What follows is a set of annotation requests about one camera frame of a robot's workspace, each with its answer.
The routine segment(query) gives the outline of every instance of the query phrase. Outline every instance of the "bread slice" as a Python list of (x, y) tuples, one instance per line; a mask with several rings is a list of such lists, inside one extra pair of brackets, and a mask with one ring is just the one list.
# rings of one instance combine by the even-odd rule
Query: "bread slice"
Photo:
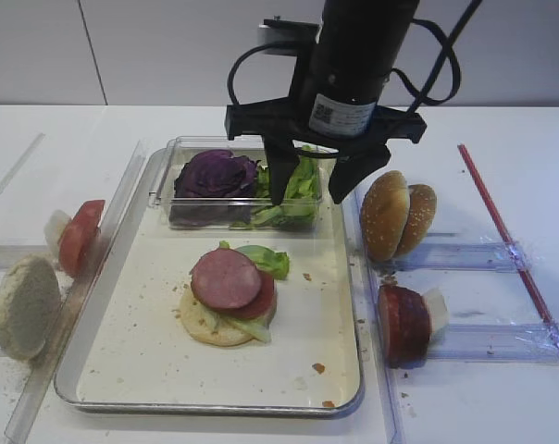
[(409, 205), (407, 182), (400, 171), (389, 171), (374, 181), (360, 213), (362, 234), (372, 260), (383, 262), (394, 256), (409, 215)]
[(16, 262), (0, 284), (0, 347), (11, 358), (35, 357), (45, 344), (61, 303), (56, 272), (31, 254)]
[[(275, 304), (269, 311), (262, 316), (262, 321), (268, 325), (275, 314)], [(204, 307), (191, 290), (191, 286), (183, 292), (179, 304), (179, 320), (187, 330), (187, 333), (200, 342), (206, 344), (217, 345), (218, 347), (231, 347), (234, 345), (244, 344), (253, 337), (244, 331), (231, 326), (224, 320), (218, 322), (217, 330), (213, 331), (206, 321), (211, 315), (208, 309)]]
[(409, 199), (409, 216), (394, 257), (414, 250), (426, 237), (436, 215), (436, 192), (429, 185), (410, 185)]

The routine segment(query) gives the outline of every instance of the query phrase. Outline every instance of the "white table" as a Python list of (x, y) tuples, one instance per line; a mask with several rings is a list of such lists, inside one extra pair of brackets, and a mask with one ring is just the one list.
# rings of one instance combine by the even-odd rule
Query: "white table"
[[(507, 226), (533, 260), (534, 277), (559, 321), (559, 108), (432, 108), (422, 110), (421, 114), (428, 123), (422, 142), (390, 144), (393, 162), (398, 155), (410, 155), (413, 150), (417, 152), (419, 167), (425, 168), (425, 175), (438, 175), (442, 158), (458, 155), (456, 145), (465, 143)], [(23, 211), (19, 216), (24, 214), (29, 220), (29, 228), (17, 237), (38, 243), (42, 240), (40, 227), (53, 209), (73, 212), (83, 200), (108, 200), (139, 139), (148, 140), (155, 151), (179, 135), (223, 135), (223, 118), (223, 108), (209, 107), (0, 106), (0, 178), (41, 132), (44, 139), (31, 158), (29, 173), (41, 172), (48, 178), (62, 175), (63, 183), (67, 184), (61, 190), (32, 197), (27, 191), (6, 189), (7, 198), (20, 202)], [(63, 169), (72, 165), (75, 168)], [(48, 179), (38, 186), (50, 190), (51, 184)], [(0, 212), (13, 211), (2, 205), (0, 199)], [(365, 362), (363, 405), (340, 420), (97, 417), (71, 410), (50, 388), (29, 442), (381, 442), (377, 436), (382, 424), (377, 420), (381, 412), (373, 363), (373, 358)], [(446, 372), (453, 374), (460, 364), (439, 365), (438, 372), (447, 367)], [(518, 367), (512, 371), (483, 369), (475, 374), (475, 379), (485, 391), (536, 385), (535, 391), (541, 396), (554, 396), (557, 413), (552, 424), (540, 428), (540, 437), (508, 436), (504, 433), (509, 433), (510, 428), (500, 426), (490, 442), (541, 442), (539, 438), (559, 442), (559, 385), (540, 380), (535, 370)], [(0, 442), (24, 376), (26, 370), (22, 365), (0, 358)], [(442, 402), (462, 394), (462, 386), (450, 381), (443, 384), (438, 378), (432, 388), (434, 396)], [(540, 413), (536, 403), (530, 402), (534, 401), (514, 398), (504, 406), (481, 408), (486, 418), (494, 420), (496, 415), (508, 414), (511, 422), (519, 424), (521, 420), (536, 419)], [(418, 414), (414, 419), (411, 428), (425, 440), (413, 444), (437, 442), (433, 439), (438, 438), (441, 425), (429, 418), (429, 414)], [(467, 437), (467, 442), (481, 442), (479, 439)]]

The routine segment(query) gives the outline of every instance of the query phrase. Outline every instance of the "red straw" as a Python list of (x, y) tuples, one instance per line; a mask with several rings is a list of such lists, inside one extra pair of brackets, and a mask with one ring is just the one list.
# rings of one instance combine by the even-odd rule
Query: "red straw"
[[(473, 178), (473, 181), (477, 186), (479, 194), (481, 194), (481, 199), (483, 199), (485, 206), (487, 206), (491, 218), (493, 219), (493, 223), (495, 224), (495, 227), (498, 229), (498, 232), (500, 233), (500, 236), (502, 237), (503, 241), (508, 244), (514, 244), (514, 240), (510, 235), (510, 231), (508, 231), (508, 228), (503, 222), (502, 216), (500, 216), (498, 209), (495, 207), (495, 203), (493, 203), (493, 199), (491, 198), (489, 192), (487, 191), (487, 188), (485, 187), (485, 183), (483, 183), (483, 179), (478, 173), (477, 167), (473, 163), (473, 159), (471, 159), (468, 150), (463, 144), (461, 144), (458, 145), (458, 151), (460, 151), (460, 154), (463, 157), (463, 160), (465, 161), (465, 165), (468, 168), (469, 173), (471, 173), (471, 177)], [(535, 280), (533, 279), (530, 272), (528, 270), (518, 270), (518, 274), (520, 275), (520, 278), (522, 279), (524, 286), (527, 288), (528, 294), (530, 295), (530, 299), (534, 303), (537, 312), (539, 312), (540, 318), (545, 323), (553, 324), (554, 321), (553, 321), (553, 317), (551, 316), (551, 312), (547, 307), (547, 303), (545, 303), (545, 300), (540, 294), (539, 288), (537, 287), (537, 284), (535, 283)], [(555, 335), (552, 335), (552, 337), (555, 343), (555, 347), (557, 347), (557, 350), (559, 350), (559, 338), (557, 338)]]

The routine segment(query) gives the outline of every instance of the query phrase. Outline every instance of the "bottom bun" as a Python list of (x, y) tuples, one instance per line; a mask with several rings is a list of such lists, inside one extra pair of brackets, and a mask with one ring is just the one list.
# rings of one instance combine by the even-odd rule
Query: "bottom bun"
[[(274, 304), (274, 306), (262, 316), (265, 318), (266, 324), (271, 321), (275, 314), (275, 308)], [(179, 319), (185, 327), (185, 330), (187, 330), (187, 333), (189, 333), (193, 339), (206, 344), (217, 345), (218, 347), (231, 347), (244, 344), (244, 342), (253, 338), (248, 333), (231, 326), (222, 319), (218, 322), (217, 330), (213, 331), (207, 326), (205, 321), (208, 315), (208, 309), (195, 299), (191, 287), (185, 289), (180, 298)]]

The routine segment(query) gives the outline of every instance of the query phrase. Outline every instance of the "tray rim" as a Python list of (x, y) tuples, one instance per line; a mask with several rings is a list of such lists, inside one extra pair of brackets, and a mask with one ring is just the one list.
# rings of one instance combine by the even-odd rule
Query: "tray rim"
[[(131, 211), (134, 209), (134, 205), (139, 204), (142, 198), (145, 198), (145, 210), (149, 208), (155, 208), (158, 203), (154, 204), (152, 200), (155, 195), (154, 186), (156, 183), (160, 182), (161, 185), (167, 175), (166, 169), (170, 167), (170, 162), (168, 161), (170, 157), (170, 144), (168, 143), (167, 148), (161, 148), (155, 151), (149, 157), (146, 168), (143, 170), (135, 191), (130, 199), (130, 204), (127, 206), (122, 218), (119, 220), (121, 225), (124, 220), (129, 216)], [(349, 256), (349, 251), (347, 247), (347, 233), (345, 231), (345, 220), (343, 209), (340, 207), (339, 219), (343, 224), (343, 248), (345, 249), (346, 256)], [(69, 335), (68, 343), (61, 354), (59, 362), (57, 364), (56, 371), (53, 376), (53, 386), (56, 395), (66, 404), (86, 413), (127, 413), (127, 414), (188, 414), (188, 415), (214, 415), (214, 416), (271, 416), (271, 417), (292, 417), (292, 418), (302, 418), (302, 419), (320, 419), (320, 418), (339, 418), (352, 413), (361, 403), (365, 394), (365, 376), (364, 376), (364, 366), (362, 362), (362, 353), (360, 349), (360, 332), (359, 326), (356, 322), (356, 308), (354, 303), (354, 294), (352, 293), (352, 272), (350, 267), (347, 267), (347, 277), (349, 282), (349, 293), (351, 298), (352, 306), (352, 324), (354, 332), (354, 342), (355, 342), (355, 356), (357, 361), (357, 375), (358, 375), (358, 385), (357, 389), (350, 400), (338, 407), (294, 407), (294, 406), (237, 406), (237, 405), (217, 405), (217, 404), (170, 404), (170, 403), (149, 403), (149, 402), (95, 402), (95, 401), (81, 401), (73, 400), (71, 397), (67, 396), (63, 390), (60, 388), (58, 383), (58, 375), (65, 361), (67, 355), (67, 350), (74, 339), (75, 331), (79, 326), (80, 322), (77, 322), (72, 328), (72, 334)], [(92, 294), (89, 294), (87, 298), (90, 300)], [(86, 309), (86, 303), (82, 307), (79, 321), (82, 320), (83, 312)]]

